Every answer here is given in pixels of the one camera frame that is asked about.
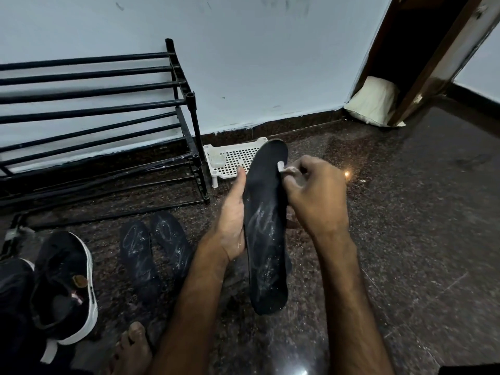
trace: toe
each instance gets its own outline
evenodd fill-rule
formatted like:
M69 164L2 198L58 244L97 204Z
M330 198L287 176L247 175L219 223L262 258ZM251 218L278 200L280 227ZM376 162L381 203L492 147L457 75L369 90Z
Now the toe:
M128 332L123 332L122 337L120 339L120 344L123 349L126 350L127 347L130 347L130 340L128 339Z
M130 327L128 328L128 336L134 343L147 344L146 329L144 329L144 326L139 321L135 321L130 324Z

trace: granite floor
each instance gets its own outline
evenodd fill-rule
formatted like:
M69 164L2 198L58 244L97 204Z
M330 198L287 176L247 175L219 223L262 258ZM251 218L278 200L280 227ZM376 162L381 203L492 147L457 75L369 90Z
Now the granite floor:
M398 374L436 374L440 365L500 361L499 123L448 100L434 100L407 127L380 129L338 120L279 134L290 159L315 155L349 171L351 234L378 326ZM151 175L151 179L165 176ZM230 182L211 204L174 210L192 242L209 227ZM56 216L190 201L194 188L153 187L56 210ZM141 216L148 221L148 216ZM73 227L94 259L99 319L76 347L72 366L99 372L118 335L134 320L153 344L165 329L175 295L169 269L155 310L137 302L118 261L118 229L132 218ZM27 238L33 257L50 232ZM289 301L279 313L256 315L243 255L230 265L210 356L213 374L326 374L328 338L316 253L301 229L287 232L293 264Z

